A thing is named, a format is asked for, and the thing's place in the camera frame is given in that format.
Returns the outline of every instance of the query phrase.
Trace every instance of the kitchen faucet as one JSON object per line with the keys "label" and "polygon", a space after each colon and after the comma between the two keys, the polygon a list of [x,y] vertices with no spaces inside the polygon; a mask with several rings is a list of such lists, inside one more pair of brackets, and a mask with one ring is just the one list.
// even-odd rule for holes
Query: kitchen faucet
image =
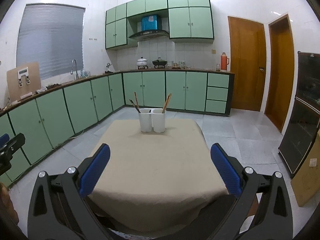
{"label": "kitchen faucet", "polygon": [[73,62],[75,62],[75,65],[76,65],[76,79],[79,79],[79,75],[78,75],[78,68],[77,68],[77,62],[76,60],[72,60],[72,67],[71,67],[71,72],[70,74],[72,75],[73,74],[73,71],[72,71],[72,68],[73,68]]}

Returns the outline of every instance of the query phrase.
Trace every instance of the gray roller blind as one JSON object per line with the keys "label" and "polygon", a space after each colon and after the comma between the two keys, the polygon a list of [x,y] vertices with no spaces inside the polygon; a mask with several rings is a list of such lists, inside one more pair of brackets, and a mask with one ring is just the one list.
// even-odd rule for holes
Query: gray roller blind
{"label": "gray roller blind", "polygon": [[18,35],[17,67],[37,61],[41,79],[70,72],[73,59],[78,70],[83,69],[83,18],[83,8],[27,5]]}

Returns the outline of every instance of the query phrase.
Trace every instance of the metal screw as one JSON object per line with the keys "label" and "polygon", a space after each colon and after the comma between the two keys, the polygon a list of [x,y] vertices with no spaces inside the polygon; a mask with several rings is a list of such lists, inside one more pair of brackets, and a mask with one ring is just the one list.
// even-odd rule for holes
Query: metal screw
{"label": "metal screw", "polygon": [[245,171],[246,173],[248,173],[248,174],[252,174],[252,173],[253,173],[253,168],[251,168],[251,167],[246,167],[246,168],[244,169],[244,171]]}
{"label": "metal screw", "polygon": [[76,171],[76,168],[75,168],[75,167],[70,167],[70,168],[67,169],[67,172],[68,172],[69,174],[75,173],[75,171]]}
{"label": "metal screw", "polygon": [[282,173],[279,172],[279,171],[276,171],[275,176],[276,176],[277,178],[282,178]]}
{"label": "metal screw", "polygon": [[39,178],[43,178],[45,176],[45,171],[39,172]]}

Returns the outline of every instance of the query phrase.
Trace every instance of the white label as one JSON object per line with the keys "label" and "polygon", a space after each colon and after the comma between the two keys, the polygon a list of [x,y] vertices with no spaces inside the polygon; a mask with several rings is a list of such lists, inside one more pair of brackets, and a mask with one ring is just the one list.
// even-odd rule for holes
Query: white label
{"label": "white label", "polygon": [[316,167],[317,166],[317,158],[310,159],[310,167]]}

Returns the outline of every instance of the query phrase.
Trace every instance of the orange thermos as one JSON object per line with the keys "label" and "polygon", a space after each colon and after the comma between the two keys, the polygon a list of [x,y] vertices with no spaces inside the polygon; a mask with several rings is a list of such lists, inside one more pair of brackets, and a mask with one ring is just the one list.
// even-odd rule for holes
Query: orange thermos
{"label": "orange thermos", "polygon": [[225,54],[225,52],[221,55],[221,70],[227,71],[227,65],[229,65],[230,59]]}

